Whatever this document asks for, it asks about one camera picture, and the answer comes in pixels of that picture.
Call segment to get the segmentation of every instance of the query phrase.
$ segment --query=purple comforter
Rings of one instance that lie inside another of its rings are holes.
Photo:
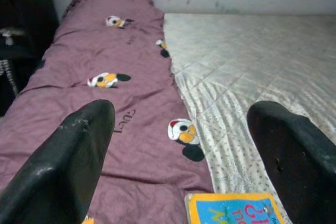
[[[111,15],[134,22],[107,27]],[[190,125],[180,120],[188,115],[171,60],[155,44],[164,37],[163,16],[152,0],[71,2],[44,67],[0,125],[0,190],[69,113],[107,99],[116,109],[116,127],[88,215],[101,224],[187,223],[186,193],[213,189],[205,159],[195,162],[185,152],[195,140],[177,135]],[[113,88],[87,86],[103,72],[131,79]]]

